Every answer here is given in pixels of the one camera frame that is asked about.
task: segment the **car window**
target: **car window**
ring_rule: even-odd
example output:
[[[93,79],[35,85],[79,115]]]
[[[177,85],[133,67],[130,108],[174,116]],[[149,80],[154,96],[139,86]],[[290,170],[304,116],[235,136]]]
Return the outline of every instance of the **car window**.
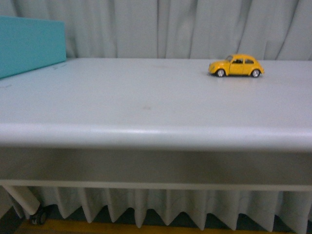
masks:
[[[242,58],[235,59],[235,60],[233,61],[233,63],[241,64],[241,63],[243,63],[243,59],[242,59]]]
[[[246,59],[245,60],[245,64],[254,64],[254,61],[250,60],[250,59]]]

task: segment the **car wheel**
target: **car wheel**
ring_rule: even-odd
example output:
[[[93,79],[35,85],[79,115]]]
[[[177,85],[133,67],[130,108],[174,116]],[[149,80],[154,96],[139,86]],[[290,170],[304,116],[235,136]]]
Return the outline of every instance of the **car wheel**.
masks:
[[[259,75],[260,75],[260,71],[258,69],[254,69],[253,72],[252,72],[252,76],[256,78]]]
[[[223,77],[225,75],[225,71],[223,69],[217,70],[215,73],[218,77]]]

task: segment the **caster wheel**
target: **caster wheel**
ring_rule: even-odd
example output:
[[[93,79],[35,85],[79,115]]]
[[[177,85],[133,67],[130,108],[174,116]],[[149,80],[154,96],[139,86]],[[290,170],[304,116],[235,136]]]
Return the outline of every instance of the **caster wheel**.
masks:
[[[45,210],[40,206],[37,212],[30,216],[30,223],[34,225],[42,225],[45,223],[47,219],[47,213]]]

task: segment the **white table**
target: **white table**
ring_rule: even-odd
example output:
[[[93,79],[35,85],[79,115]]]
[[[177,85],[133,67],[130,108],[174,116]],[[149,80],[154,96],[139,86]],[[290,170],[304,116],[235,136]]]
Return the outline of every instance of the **white table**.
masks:
[[[80,58],[0,80],[0,185],[29,214],[25,186],[312,191],[312,62],[261,61],[259,78],[210,62]]]

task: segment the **floor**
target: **floor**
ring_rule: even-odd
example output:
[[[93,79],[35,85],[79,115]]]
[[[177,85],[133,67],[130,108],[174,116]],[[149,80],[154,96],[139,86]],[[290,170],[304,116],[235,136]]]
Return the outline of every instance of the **floor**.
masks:
[[[129,208],[115,222],[109,217],[107,206],[103,207],[95,220],[86,222],[82,208],[76,210],[67,219],[63,219],[57,206],[47,208],[48,219],[44,225],[35,226],[28,220],[19,219],[10,209],[0,219],[0,234],[230,234],[233,233],[223,222],[213,214],[207,215],[205,230],[201,231],[186,213],[180,213],[176,219],[166,226],[154,210],[148,210],[142,228],[134,225],[134,209]],[[292,233],[279,217],[275,217],[273,232]],[[267,234],[261,226],[248,216],[240,214],[237,220],[235,234]],[[312,222],[308,223],[307,233],[312,234]]]

